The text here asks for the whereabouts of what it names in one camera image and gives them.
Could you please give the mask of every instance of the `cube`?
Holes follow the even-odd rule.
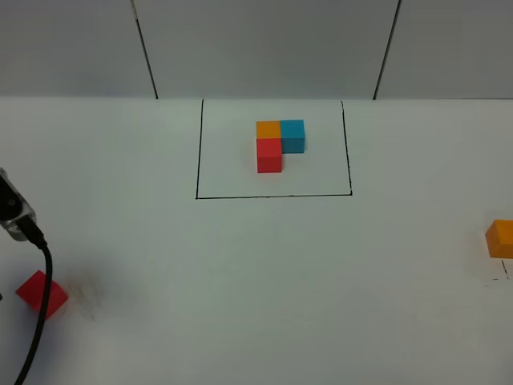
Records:
[[[41,310],[42,292],[45,287],[45,279],[46,275],[41,270],[38,270],[36,274],[30,277],[27,282],[16,290],[16,294],[37,312]],[[59,307],[67,301],[67,299],[68,296],[66,292],[56,282],[52,281],[46,319],[51,317],[51,315],[55,313]]]
[[[496,219],[487,231],[488,252],[492,258],[513,258],[513,221]]]
[[[280,121],[256,122],[257,139],[281,138]]]
[[[303,120],[282,120],[281,147],[284,154],[305,152],[305,122]]]
[[[281,139],[257,139],[256,145],[257,171],[259,173],[281,172],[283,169]]]

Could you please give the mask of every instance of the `block arrangement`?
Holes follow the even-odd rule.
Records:
[[[257,171],[281,172],[283,154],[305,152],[305,122],[274,120],[256,122]]]

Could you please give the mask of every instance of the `white wall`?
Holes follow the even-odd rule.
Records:
[[[397,0],[136,2],[160,97],[363,98]]]
[[[5,0],[0,95],[153,96],[129,0]]]
[[[513,2],[404,0],[378,98],[513,98]]]

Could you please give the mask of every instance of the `black line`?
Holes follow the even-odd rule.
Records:
[[[141,31],[141,25],[139,19],[135,20],[137,24],[137,30],[139,31],[139,38],[141,39],[141,45],[143,46],[144,58],[146,59],[147,70],[150,73],[151,85],[153,86],[153,92],[155,93],[155,99],[159,98],[157,93],[157,87],[155,86],[155,80],[153,79],[153,72],[151,71],[150,60],[147,58],[146,44],[144,44],[143,32]]]
[[[198,175],[196,178],[196,199],[198,198],[198,192],[200,191],[200,165],[201,165],[201,141],[203,139],[203,105],[205,99],[201,100],[201,123],[200,123],[200,149],[198,150]]]
[[[345,157],[347,159],[347,175],[349,176],[349,191],[353,195],[353,182],[351,182],[351,167],[349,166],[349,150],[347,148],[347,135],[345,133],[345,109],[344,102],[340,101],[342,105],[342,126],[344,127],[344,142],[345,142]]]
[[[450,98],[434,98],[434,100],[513,100],[513,98],[459,98],[452,96]]]
[[[385,70],[386,60],[388,58],[388,51],[390,50],[390,44],[392,43],[392,38],[394,37],[395,24],[398,21],[399,10],[401,9],[401,3],[402,3],[402,0],[398,0],[398,6],[395,9],[394,21],[392,22],[392,28],[390,29],[388,43],[386,44],[386,50],[385,50],[385,56],[383,57],[382,68],[381,68],[381,70],[379,70],[378,83],[376,84],[376,89],[374,90],[374,97],[372,98],[373,100],[376,100],[376,98],[378,97],[379,85],[382,82],[383,71]]]
[[[506,273],[506,279],[510,279],[510,276],[507,274],[506,265],[504,265],[504,260],[503,260],[503,268],[504,268],[504,273]]]
[[[305,197],[351,197],[353,194],[305,194],[305,195],[257,195],[254,197],[199,197],[197,200],[211,199],[253,199],[253,198],[305,198]]]

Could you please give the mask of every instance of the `black cable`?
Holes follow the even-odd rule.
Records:
[[[16,379],[16,382],[14,383],[14,385],[22,385],[25,381],[26,375],[30,370],[30,365],[32,365],[32,361],[34,361],[35,352],[38,349],[39,340],[41,339],[42,329],[45,325],[46,310],[48,309],[48,302],[50,301],[53,267],[50,250],[48,249],[41,230],[35,224],[35,222],[30,217],[23,217],[17,221],[17,225],[22,230],[23,234],[25,234],[26,239],[36,245],[38,249],[42,250],[42,253],[45,255],[46,264],[45,287],[44,291],[42,292],[41,309],[39,310],[38,323],[35,327],[34,337],[32,338],[29,352],[26,355],[25,363],[19,372],[18,379]]]

